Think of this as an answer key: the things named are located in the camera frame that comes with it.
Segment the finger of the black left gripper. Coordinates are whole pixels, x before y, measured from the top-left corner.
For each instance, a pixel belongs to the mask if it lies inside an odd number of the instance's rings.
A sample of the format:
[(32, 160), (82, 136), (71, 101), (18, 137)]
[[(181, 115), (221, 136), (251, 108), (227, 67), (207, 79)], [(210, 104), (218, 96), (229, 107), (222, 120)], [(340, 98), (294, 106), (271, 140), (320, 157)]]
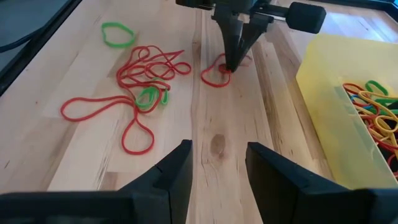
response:
[(236, 50), (236, 68), (238, 68), (241, 62), (244, 60), (249, 49), (257, 41), (257, 39), (265, 32), (269, 24), (273, 23), (274, 18), (267, 15), (253, 15), (249, 18), (249, 22), (244, 22), (240, 16), (238, 16), (238, 22), (241, 26), (239, 31), (239, 39)]
[(226, 68), (230, 72), (235, 72), (241, 59), (239, 44), (243, 22), (238, 19), (237, 15), (227, 13), (214, 13), (214, 20), (219, 25), (222, 33)]

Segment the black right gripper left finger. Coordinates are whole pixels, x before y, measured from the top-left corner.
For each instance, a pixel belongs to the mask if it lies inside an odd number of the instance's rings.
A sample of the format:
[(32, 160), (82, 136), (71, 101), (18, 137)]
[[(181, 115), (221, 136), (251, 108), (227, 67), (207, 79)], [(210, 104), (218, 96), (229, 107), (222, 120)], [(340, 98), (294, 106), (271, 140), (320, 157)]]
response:
[(193, 143), (184, 139), (119, 190), (0, 195), (0, 224), (185, 224)]

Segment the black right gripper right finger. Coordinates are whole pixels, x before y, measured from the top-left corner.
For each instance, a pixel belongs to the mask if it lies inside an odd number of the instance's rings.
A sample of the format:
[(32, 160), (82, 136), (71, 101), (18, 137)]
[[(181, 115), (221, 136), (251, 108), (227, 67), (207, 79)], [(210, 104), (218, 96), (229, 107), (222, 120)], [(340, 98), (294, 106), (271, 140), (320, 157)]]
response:
[(398, 224), (398, 189), (347, 189), (258, 142), (245, 162), (265, 224)]

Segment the teal rubber band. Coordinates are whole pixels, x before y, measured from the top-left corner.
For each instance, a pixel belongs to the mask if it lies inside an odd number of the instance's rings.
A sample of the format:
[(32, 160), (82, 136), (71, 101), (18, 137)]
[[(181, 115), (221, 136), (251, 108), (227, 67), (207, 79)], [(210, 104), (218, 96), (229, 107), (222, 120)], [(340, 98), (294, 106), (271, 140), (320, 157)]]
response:
[(364, 108), (364, 109), (367, 109), (367, 110), (370, 110), (370, 109), (374, 108), (372, 104), (368, 103), (367, 101), (364, 101), (358, 95), (351, 95), (350, 96), (350, 100), (351, 100), (351, 102), (354, 105), (359, 106), (361, 108)]

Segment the green rubber band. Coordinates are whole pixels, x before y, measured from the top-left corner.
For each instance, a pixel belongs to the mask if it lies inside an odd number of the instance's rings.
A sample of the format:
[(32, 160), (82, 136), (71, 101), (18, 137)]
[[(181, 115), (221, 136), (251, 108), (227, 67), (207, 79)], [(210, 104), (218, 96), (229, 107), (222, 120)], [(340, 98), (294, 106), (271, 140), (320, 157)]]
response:
[[(123, 43), (116, 43), (116, 42), (109, 41), (107, 39), (105, 29), (106, 28), (110, 28), (110, 27), (116, 27), (116, 28), (119, 28), (119, 29), (127, 32), (131, 36), (130, 40), (127, 41), (127, 42), (123, 42)], [(101, 25), (101, 33), (102, 33), (103, 42), (107, 46), (112, 47), (112, 48), (126, 48), (126, 47), (129, 47), (135, 42), (135, 38), (136, 38), (134, 31), (131, 30), (130, 28), (126, 27), (124, 24), (122, 24), (120, 22), (104, 22), (104, 23), (102, 23), (102, 25)]]
[(375, 80), (369, 80), (365, 83), (365, 89), (367, 89), (367, 91), (373, 92), (373, 88), (372, 86), (376, 87), (383, 95), (388, 96), (389, 92), (377, 81)]
[[(136, 105), (140, 109), (150, 108), (151, 106), (155, 105), (155, 101), (159, 98), (159, 93), (160, 91), (158, 91), (153, 86), (144, 88), (136, 100)], [(162, 105), (166, 105), (168, 102), (169, 102), (168, 89), (164, 89), (162, 91), (162, 98), (160, 100), (160, 103)]]

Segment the yellow rubber band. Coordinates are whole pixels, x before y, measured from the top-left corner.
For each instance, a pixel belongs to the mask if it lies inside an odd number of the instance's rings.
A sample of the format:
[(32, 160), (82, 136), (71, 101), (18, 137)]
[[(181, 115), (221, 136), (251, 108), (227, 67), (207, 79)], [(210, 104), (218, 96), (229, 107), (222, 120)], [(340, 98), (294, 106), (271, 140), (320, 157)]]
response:
[(380, 114), (373, 115), (373, 117), (372, 117), (372, 119), (378, 126), (381, 125), (382, 120), (395, 121), (398, 125), (398, 115), (394, 114), (391, 110), (389, 110), (385, 106), (381, 105), (380, 103), (376, 102), (376, 99), (380, 99), (380, 98), (388, 98), (388, 99), (398, 100), (398, 96), (391, 96), (391, 95), (385, 96), (381, 93), (375, 93), (375, 92), (370, 92), (370, 91), (361, 91), (358, 93), (358, 95), (364, 101), (367, 101), (368, 103), (373, 104), (374, 107), (377, 107), (380, 109)]
[(398, 125), (395, 121), (382, 120), (381, 125), (378, 126), (372, 119), (368, 122), (368, 125), (369, 124), (373, 124), (373, 128), (381, 134), (392, 134), (393, 141), (398, 143)]

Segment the black resistance band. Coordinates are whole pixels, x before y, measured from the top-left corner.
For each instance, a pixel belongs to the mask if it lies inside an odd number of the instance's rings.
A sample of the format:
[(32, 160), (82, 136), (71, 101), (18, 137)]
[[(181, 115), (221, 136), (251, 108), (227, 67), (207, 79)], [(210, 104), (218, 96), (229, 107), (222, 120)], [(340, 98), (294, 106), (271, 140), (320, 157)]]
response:
[(389, 110), (391, 110), (394, 114), (398, 114), (398, 100), (388, 99), (388, 98), (380, 98), (376, 99), (377, 103), (385, 106)]

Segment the long red rubber band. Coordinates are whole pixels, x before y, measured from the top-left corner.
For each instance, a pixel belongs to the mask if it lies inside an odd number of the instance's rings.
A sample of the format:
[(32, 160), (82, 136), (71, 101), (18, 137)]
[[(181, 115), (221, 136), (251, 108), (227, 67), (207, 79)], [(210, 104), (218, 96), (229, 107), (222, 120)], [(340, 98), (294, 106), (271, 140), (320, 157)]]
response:
[[(89, 102), (89, 103), (100, 103), (100, 102), (107, 102), (109, 101), (109, 104), (99, 108), (98, 110), (79, 117), (79, 118), (72, 118), (67, 116), (67, 114), (65, 113), (66, 108), (76, 102), (76, 101), (83, 101), (83, 102)], [(85, 121), (88, 119), (91, 119), (93, 117), (95, 117), (96, 115), (104, 112), (105, 110), (111, 108), (114, 105), (117, 104), (124, 104), (124, 105), (128, 105), (132, 107), (133, 113), (134, 113), (134, 117), (133, 119), (128, 123), (128, 125), (126, 126), (126, 128), (124, 129), (122, 136), (121, 136), (121, 147), (124, 150), (124, 152), (126, 152), (127, 154), (130, 155), (143, 155), (148, 153), (154, 146), (155, 143), (155, 135), (153, 133), (153, 131), (151, 129), (149, 129), (147, 126), (144, 126), (138, 119), (139, 116), (139, 110), (137, 105), (135, 104), (135, 101), (128, 97), (128, 96), (124, 96), (124, 95), (116, 95), (116, 96), (110, 96), (110, 97), (106, 97), (106, 98), (84, 98), (84, 97), (75, 97), (75, 98), (71, 98), (69, 100), (67, 100), (66, 102), (64, 102), (64, 104), (60, 107), (60, 114), (62, 115), (62, 117), (67, 120), (67, 121), (71, 121), (71, 122), (80, 122), (80, 121)], [(147, 148), (141, 150), (141, 151), (133, 151), (127, 148), (125, 140), (127, 137), (128, 132), (130, 131), (130, 129), (133, 127), (134, 124), (137, 124), (143, 131), (145, 131), (149, 136), (150, 136), (150, 144)]]

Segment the yellow translucent plastic bin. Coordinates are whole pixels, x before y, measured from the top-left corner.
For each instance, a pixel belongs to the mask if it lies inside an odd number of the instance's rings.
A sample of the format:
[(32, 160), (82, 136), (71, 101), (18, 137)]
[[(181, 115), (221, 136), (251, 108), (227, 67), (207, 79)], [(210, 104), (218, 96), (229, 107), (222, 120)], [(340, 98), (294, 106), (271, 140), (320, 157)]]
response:
[(398, 96), (398, 44), (316, 35), (296, 80), (335, 181), (349, 189), (397, 188), (343, 84), (375, 80)]

